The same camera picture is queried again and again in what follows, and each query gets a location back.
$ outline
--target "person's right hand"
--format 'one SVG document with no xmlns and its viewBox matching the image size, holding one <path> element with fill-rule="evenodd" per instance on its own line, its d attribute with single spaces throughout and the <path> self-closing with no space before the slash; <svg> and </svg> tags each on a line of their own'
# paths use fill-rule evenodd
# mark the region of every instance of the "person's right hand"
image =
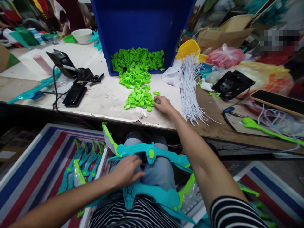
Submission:
<svg viewBox="0 0 304 228">
<path fill-rule="evenodd" d="M 154 97 L 155 103 L 154 106 L 157 107 L 157 109 L 163 113 L 170 114 L 174 111 L 174 107 L 170 103 L 170 100 L 168 100 L 164 96 L 156 96 Z"/>
</svg>

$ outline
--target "black smartphone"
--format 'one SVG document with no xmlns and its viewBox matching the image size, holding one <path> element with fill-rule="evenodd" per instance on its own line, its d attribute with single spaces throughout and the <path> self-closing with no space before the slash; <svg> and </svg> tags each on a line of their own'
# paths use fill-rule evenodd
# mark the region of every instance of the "black smartphone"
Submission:
<svg viewBox="0 0 304 228">
<path fill-rule="evenodd" d="M 250 98 L 284 112 L 304 117 L 303 101 L 289 98 L 273 92 L 268 92 L 266 90 L 257 90 L 250 95 Z"/>
</svg>

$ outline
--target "red plastic bag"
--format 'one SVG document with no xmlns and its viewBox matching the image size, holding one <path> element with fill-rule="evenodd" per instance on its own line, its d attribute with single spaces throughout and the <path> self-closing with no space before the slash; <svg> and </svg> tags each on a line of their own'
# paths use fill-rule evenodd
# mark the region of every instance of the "red plastic bag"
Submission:
<svg viewBox="0 0 304 228">
<path fill-rule="evenodd" d="M 208 55 L 206 63 L 227 69 L 238 65 L 244 59 L 245 54 L 241 49 L 228 47 L 227 44 L 223 44 L 221 48 L 214 50 Z"/>
</svg>

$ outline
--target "hand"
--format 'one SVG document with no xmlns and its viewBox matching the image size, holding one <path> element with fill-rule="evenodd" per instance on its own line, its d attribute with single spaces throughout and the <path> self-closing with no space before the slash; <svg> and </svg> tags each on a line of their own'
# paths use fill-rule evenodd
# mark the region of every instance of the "hand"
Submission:
<svg viewBox="0 0 304 228">
<path fill-rule="evenodd" d="M 142 160 L 140 160 L 137 155 L 129 155 L 122 159 L 109 174 L 112 176 L 111 179 L 115 187 L 124 188 L 144 176 L 145 173 L 142 171 L 134 173 L 141 163 Z"/>
<path fill-rule="evenodd" d="M 163 113 L 166 114 L 170 114 L 171 112 L 173 112 L 175 110 L 175 108 L 172 106 L 172 104 L 170 103 L 170 100 L 168 100 L 166 97 L 164 96 L 156 96 L 154 97 L 154 101 L 159 101 L 158 103 L 155 102 L 153 103 L 155 107 L 157 107 L 157 109 Z"/>
</svg>

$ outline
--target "striped shirt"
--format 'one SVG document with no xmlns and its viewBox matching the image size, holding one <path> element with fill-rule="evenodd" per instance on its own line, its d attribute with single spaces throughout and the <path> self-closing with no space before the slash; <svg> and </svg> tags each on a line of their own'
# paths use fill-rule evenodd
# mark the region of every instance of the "striped shirt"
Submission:
<svg viewBox="0 0 304 228">
<path fill-rule="evenodd" d="M 222 196 L 215 199 L 210 207 L 212 227 L 268 228 L 254 209 L 245 201 Z M 116 227 L 160 227 L 180 228 L 178 219 L 172 219 L 151 198 L 137 196 L 131 210 L 126 210 L 124 199 L 108 203 L 97 209 L 91 218 L 89 228 Z"/>
</svg>

